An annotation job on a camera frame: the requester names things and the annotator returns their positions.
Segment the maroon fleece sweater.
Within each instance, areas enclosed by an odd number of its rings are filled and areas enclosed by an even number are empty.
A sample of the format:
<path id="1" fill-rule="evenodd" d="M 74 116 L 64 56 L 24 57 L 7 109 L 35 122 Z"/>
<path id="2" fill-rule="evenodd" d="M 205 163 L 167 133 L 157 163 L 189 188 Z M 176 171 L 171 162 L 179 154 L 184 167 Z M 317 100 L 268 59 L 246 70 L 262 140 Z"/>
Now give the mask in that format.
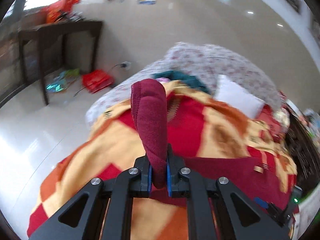
<path id="1" fill-rule="evenodd" d="M 165 186 L 167 148 L 202 176 L 227 177 L 249 198 L 283 209 L 297 168 L 274 142 L 267 124 L 179 82 L 135 83 L 131 113 L 153 168 L 153 184 Z"/>

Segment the dark carved wooden headboard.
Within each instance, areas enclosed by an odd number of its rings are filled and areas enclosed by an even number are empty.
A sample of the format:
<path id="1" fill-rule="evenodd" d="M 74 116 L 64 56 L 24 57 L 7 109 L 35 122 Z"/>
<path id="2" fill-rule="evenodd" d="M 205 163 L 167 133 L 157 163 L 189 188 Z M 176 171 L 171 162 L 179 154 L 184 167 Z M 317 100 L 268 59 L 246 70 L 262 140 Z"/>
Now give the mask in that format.
<path id="1" fill-rule="evenodd" d="M 285 144 L 297 167 L 297 185 L 305 197 L 319 184 L 319 152 L 293 109 L 290 106 L 286 109 L 290 125 L 285 134 Z"/>

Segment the orange red floral blanket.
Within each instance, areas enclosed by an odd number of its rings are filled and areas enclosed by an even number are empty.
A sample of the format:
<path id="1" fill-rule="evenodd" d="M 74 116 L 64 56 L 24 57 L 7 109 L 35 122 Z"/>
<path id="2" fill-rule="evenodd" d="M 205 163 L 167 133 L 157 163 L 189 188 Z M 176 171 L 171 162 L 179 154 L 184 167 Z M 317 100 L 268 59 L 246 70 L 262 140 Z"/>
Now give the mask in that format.
<path id="1" fill-rule="evenodd" d="M 161 123 L 163 108 L 167 110 L 165 138 L 189 168 L 206 178 L 229 178 L 250 199 L 286 207 L 297 168 L 267 124 L 178 81 L 160 84 L 146 79 L 135 87 L 140 92 L 134 96 L 140 100 L 126 99 L 108 108 L 93 125 L 89 139 L 43 181 L 28 237 L 34 237 L 92 178 L 113 179 L 131 168 L 145 153 L 136 125 Z"/>

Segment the red embroidered pillow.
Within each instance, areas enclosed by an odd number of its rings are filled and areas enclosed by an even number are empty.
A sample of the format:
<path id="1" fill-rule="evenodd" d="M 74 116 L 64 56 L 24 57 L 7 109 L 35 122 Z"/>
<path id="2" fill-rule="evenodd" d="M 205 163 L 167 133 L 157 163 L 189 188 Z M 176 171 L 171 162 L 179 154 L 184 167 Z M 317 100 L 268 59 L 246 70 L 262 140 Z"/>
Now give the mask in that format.
<path id="1" fill-rule="evenodd" d="M 286 95 L 279 90 L 281 99 L 281 107 L 274 111 L 269 105 L 265 105 L 257 117 L 258 120 L 264 121 L 268 127 L 272 137 L 280 137 L 284 135 L 290 126 L 290 114 L 286 107 Z"/>

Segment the white pillow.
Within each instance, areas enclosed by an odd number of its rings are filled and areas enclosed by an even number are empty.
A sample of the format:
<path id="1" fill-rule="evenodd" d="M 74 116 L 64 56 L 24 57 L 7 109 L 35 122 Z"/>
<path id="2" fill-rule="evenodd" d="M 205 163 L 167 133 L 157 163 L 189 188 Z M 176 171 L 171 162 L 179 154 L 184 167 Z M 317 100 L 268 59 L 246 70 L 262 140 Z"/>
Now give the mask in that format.
<path id="1" fill-rule="evenodd" d="M 264 100 L 252 95 L 226 75 L 218 76 L 214 99 L 229 104 L 250 119 L 257 117 L 265 105 Z"/>

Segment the colourful items under table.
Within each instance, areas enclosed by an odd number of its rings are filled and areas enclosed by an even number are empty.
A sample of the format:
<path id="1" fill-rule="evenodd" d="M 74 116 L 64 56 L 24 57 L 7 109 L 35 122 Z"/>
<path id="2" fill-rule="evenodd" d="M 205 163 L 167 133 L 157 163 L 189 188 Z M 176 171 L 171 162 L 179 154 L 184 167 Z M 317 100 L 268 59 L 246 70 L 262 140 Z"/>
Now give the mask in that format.
<path id="1" fill-rule="evenodd" d="M 66 90 L 80 76 L 79 69 L 68 69 L 62 71 L 58 76 L 54 77 L 48 85 L 46 91 L 48 93 L 59 93 Z"/>

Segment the red bag on floor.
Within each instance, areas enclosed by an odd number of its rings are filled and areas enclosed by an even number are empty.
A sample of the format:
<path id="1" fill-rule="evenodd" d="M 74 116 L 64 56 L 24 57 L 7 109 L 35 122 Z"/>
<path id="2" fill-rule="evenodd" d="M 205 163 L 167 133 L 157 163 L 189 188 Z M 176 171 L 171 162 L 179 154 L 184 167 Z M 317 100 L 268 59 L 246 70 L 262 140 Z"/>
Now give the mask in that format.
<path id="1" fill-rule="evenodd" d="M 114 83 L 114 78 L 104 70 L 96 69 L 81 76 L 82 85 L 90 92 L 96 93 Z"/>

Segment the teal garment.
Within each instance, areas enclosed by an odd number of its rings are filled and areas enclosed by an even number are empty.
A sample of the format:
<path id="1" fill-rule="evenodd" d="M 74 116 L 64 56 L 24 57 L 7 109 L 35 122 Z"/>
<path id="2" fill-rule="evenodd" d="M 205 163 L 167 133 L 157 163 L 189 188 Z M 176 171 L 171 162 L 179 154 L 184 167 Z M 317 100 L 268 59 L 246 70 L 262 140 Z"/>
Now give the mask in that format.
<path id="1" fill-rule="evenodd" d="M 190 88 L 201 90 L 207 94 L 210 94 L 208 87 L 200 81 L 196 76 L 185 74 L 178 70 L 168 70 L 156 74 L 152 74 L 154 79 L 169 79 L 170 81 L 180 80 L 185 85 L 188 85 Z"/>

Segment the wall socket with plug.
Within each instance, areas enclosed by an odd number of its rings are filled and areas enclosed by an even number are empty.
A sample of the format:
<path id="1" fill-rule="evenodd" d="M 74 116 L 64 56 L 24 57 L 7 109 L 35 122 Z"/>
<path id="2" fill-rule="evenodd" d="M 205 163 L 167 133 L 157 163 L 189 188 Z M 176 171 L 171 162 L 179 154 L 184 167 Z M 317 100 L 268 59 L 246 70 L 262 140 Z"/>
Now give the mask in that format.
<path id="1" fill-rule="evenodd" d="M 129 61 L 124 61 L 122 63 L 119 63 L 119 64 L 116 64 L 114 65 L 113 67 L 111 67 L 108 72 L 111 73 L 111 72 L 119 72 L 119 73 L 122 73 L 122 72 L 127 72 L 128 70 L 130 70 L 131 68 L 131 62 Z"/>

